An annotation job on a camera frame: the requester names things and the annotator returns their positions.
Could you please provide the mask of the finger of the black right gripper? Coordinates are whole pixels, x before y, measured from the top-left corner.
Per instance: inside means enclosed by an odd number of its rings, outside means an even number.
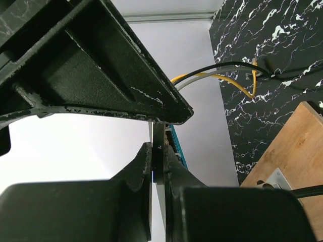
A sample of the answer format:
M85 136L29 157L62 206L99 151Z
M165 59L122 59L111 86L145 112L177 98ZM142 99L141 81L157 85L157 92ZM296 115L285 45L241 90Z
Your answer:
M111 1L1 1L1 124L52 113L180 125L193 110Z

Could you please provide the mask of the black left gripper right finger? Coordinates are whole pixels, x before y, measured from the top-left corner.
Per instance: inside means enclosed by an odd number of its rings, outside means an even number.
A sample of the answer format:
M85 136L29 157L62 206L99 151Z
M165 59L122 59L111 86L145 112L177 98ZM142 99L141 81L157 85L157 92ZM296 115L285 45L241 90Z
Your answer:
M290 191L208 187L164 151L167 241L316 241Z

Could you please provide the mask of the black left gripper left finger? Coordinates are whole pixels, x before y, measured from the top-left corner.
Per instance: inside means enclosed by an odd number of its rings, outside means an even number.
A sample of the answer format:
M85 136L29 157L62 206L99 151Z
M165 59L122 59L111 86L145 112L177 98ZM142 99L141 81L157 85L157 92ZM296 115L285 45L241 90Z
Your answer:
M105 180L20 183L1 194L1 241L150 241L152 146Z

